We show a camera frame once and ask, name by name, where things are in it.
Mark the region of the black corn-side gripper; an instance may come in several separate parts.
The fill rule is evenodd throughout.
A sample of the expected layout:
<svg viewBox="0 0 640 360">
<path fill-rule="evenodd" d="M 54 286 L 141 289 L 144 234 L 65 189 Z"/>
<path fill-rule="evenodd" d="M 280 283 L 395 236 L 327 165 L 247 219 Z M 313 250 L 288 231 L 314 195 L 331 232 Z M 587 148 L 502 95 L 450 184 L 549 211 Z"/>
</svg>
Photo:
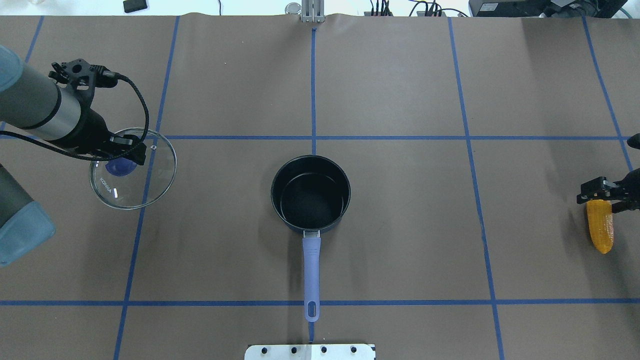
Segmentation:
<svg viewBox="0 0 640 360">
<path fill-rule="evenodd" d="M 611 182 L 606 177 L 596 177 L 580 185 L 580 193 L 576 196 L 578 205 L 590 201 L 612 200 L 611 191 L 617 203 L 611 205 L 613 214 L 640 209 L 640 169 L 626 174 L 619 181 Z"/>
</svg>

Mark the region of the black lid-side gripper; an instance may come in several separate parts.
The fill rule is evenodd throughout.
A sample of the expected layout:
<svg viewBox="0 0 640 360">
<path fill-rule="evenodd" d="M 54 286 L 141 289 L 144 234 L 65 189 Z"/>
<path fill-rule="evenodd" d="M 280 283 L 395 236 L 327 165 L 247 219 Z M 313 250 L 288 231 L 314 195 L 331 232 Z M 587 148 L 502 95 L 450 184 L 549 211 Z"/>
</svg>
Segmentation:
<svg viewBox="0 0 640 360">
<path fill-rule="evenodd" d="M 110 158 L 110 161 L 124 159 L 144 166 L 147 146 L 134 146 L 135 143 L 135 135 L 112 134 L 100 114 L 82 107 L 77 125 L 65 137 L 65 150 L 74 155 Z"/>
</svg>

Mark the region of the silver blue lid-side robot arm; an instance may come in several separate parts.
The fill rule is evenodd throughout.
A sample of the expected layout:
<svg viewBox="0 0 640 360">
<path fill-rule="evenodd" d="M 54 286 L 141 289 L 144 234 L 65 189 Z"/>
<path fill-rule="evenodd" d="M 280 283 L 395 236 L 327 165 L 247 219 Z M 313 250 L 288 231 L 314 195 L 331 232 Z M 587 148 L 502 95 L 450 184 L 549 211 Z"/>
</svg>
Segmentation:
<svg viewBox="0 0 640 360">
<path fill-rule="evenodd" d="M 52 63 L 44 76 L 11 48 L 1 46 L 1 121 L 23 133 L 2 137 L 29 142 L 65 157 L 90 162 L 89 182 L 108 207 L 137 210 L 162 198 L 178 170 L 174 146 L 150 129 L 141 91 L 127 76 L 84 59 Z M 143 127 L 108 129 L 92 109 L 96 88 L 128 84 L 142 105 Z M 293 229 L 323 232 L 345 213 L 350 183 L 336 162 L 319 155 L 292 159 L 278 171 L 272 201 Z M 590 237 L 605 254 L 613 246 L 613 214 L 639 210 L 639 169 L 625 178 L 597 177 L 580 185 L 578 204 L 587 205 Z M 1 165 L 1 267 L 51 239 L 55 224 L 45 209 Z"/>
</svg>

